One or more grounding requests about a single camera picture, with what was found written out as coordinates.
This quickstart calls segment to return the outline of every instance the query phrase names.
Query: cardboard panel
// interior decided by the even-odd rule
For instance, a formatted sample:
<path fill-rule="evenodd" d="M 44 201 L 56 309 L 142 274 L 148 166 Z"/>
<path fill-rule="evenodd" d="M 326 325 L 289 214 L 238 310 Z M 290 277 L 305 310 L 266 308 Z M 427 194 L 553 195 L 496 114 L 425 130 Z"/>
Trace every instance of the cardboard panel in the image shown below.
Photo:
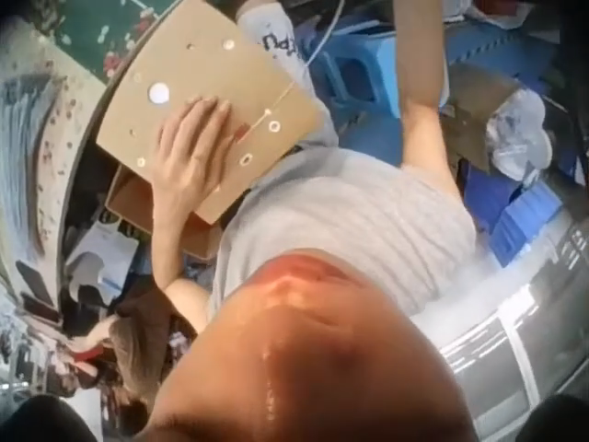
<path fill-rule="evenodd" d="M 130 170 L 120 167 L 110 186 L 107 208 L 115 215 L 143 230 L 153 231 L 151 186 Z M 208 262 L 216 256 L 223 231 L 192 215 L 182 232 L 180 246 L 189 255 Z"/>
<path fill-rule="evenodd" d="M 487 123 L 521 85 L 471 64 L 453 64 L 449 75 L 450 98 L 441 110 L 445 143 L 477 169 L 488 172 Z"/>
<path fill-rule="evenodd" d="M 163 83 L 169 101 L 156 105 L 152 85 Z M 149 180 L 149 150 L 156 127 L 186 99 L 229 99 L 226 134 L 248 136 L 231 149 L 219 189 L 197 215 L 212 225 L 260 176 L 306 134 L 320 113 L 291 78 L 235 23 L 201 0 L 184 0 L 136 55 L 107 109 L 98 144 L 134 173 Z"/>

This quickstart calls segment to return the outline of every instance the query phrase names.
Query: leg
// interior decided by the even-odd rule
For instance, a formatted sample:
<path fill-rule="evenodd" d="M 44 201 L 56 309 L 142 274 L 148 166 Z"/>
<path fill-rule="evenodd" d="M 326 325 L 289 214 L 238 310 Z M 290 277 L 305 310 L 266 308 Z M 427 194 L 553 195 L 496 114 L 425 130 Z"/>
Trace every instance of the leg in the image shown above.
<path fill-rule="evenodd" d="M 302 147 L 337 147 L 338 136 L 328 109 L 317 98 L 311 76 L 295 42 L 293 23 L 276 0 L 248 0 L 237 9 L 237 25 L 268 51 L 276 63 L 313 98 L 324 115 L 323 127 L 299 143 Z"/>

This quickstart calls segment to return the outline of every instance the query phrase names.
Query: white cable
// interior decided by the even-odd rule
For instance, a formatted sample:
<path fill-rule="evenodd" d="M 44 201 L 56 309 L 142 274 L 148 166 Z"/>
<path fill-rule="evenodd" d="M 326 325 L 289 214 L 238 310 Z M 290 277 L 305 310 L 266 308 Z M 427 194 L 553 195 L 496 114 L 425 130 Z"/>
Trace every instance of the white cable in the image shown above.
<path fill-rule="evenodd" d="M 315 48 L 315 50 L 313 51 L 313 53 L 311 54 L 309 59 L 306 61 L 306 67 L 309 67 L 315 61 L 315 59 L 317 58 L 317 56 L 319 55 L 319 53 L 323 49 L 323 46 L 325 46 L 325 43 L 328 42 L 329 37 L 331 37 L 331 34 L 333 33 L 333 30 L 335 29 L 338 22 L 340 21 L 341 13 L 343 12 L 343 7 L 345 5 L 346 5 L 346 0 L 340 0 L 340 3 L 338 4 L 337 9 L 335 10 L 335 14 L 333 15 L 333 19 L 331 20 L 331 23 L 329 23 L 329 27 L 325 31 L 323 38 L 321 39 L 321 41 L 317 45 L 317 48 Z"/>

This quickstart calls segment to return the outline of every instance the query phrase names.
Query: table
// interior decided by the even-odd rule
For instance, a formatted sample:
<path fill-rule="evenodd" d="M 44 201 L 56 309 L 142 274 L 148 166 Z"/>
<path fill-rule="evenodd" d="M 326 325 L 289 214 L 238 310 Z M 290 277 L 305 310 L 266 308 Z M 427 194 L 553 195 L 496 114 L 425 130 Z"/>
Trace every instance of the table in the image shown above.
<path fill-rule="evenodd" d="M 25 73 L 64 79 L 40 140 L 37 215 L 45 256 L 37 271 L 58 309 L 62 287 L 64 220 L 87 129 L 109 78 L 172 0 L 54 0 L 31 2 L 0 32 L 0 82 Z M 0 257 L 15 293 L 30 293 L 3 241 Z"/>

